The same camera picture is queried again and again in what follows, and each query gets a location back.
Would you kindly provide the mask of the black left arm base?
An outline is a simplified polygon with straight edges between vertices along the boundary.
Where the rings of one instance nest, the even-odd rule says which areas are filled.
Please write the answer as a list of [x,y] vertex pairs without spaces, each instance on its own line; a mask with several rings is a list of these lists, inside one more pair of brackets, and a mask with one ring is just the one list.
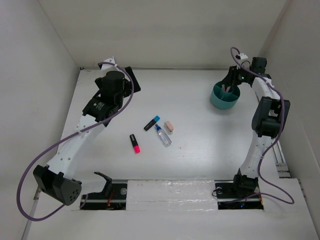
[[104,179],[103,189],[83,194],[79,208],[81,210],[124,211],[127,205],[128,180],[113,180],[109,176],[95,171],[95,175]]

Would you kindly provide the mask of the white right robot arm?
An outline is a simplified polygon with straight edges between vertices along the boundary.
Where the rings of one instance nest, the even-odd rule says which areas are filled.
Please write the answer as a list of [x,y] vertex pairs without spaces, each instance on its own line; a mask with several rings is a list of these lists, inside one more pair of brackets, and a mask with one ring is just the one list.
[[240,63],[231,66],[220,83],[220,93],[229,94],[230,99],[238,96],[238,86],[242,83],[249,84],[258,98],[258,106],[251,122],[251,145],[233,182],[222,187],[222,199],[257,195],[255,191],[262,179],[261,165],[264,156],[277,143],[284,130],[291,103],[283,99],[272,85],[271,77],[265,73],[266,66],[266,58],[253,57],[248,68]]

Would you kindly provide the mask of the pink eraser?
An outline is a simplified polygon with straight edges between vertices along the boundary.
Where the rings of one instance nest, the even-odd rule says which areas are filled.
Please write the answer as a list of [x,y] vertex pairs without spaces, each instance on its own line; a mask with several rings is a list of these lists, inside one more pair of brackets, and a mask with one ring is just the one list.
[[174,132],[174,127],[173,125],[170,123],[170,121],[165,121],[164,122],[164,126],[167,129],[168,133],[171,135]]

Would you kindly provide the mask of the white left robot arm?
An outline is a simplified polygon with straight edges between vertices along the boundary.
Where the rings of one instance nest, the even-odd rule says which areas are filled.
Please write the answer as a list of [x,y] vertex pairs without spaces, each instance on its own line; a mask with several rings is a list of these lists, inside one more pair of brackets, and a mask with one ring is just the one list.
[[132,68],[126,67],[125,72],[128,77],[119,70],[109,70],[94,81],[98,91],[82,111],[76,136],[66,140],[45,166],[37,165],[33,170],[40,190],[65,206],[82,193],[82,182],[74,179],[82,154],[108,126],[110,118],[121,111],[124,98],[141,90]]

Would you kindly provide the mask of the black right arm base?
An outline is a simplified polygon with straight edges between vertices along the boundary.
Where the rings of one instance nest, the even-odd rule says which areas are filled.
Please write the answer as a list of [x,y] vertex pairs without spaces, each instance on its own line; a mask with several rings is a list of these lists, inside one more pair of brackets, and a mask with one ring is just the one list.
[[219,210],[263,210],[262,198],[257,195],[259,182],[257,177],[248,177],[240,171],[232,181],[218,180],[211,195],[217,199]]

